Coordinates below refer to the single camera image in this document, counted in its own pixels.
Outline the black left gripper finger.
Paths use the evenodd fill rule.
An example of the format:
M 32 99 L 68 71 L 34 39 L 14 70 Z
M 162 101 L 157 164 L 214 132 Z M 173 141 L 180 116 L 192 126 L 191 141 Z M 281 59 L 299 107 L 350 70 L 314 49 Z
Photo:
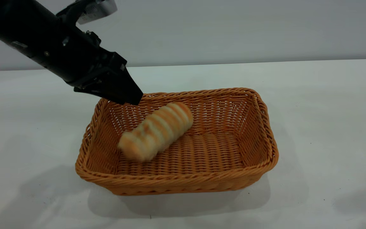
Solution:
M 143 92 L 126 68 L 126 59 L 111 53 L 106 74 L 106 99 L 119 104 L 138 105 Z
M 118 83 L 109 74 L 96 77 L 83 87 L 74 87 L 74 92 L 94 95 L 115 103 L 124 102 Z

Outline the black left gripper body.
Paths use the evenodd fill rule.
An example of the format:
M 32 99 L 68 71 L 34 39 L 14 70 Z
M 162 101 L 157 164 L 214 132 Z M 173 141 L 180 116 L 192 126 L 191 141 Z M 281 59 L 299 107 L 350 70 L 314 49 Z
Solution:
M 125 75 L 126 59 L 100 47 L 101 39 L 76 23 L 83 13 L 58 13 L 37 22 L 27 36 L 30 58 L 73 87 L 91 87 Z

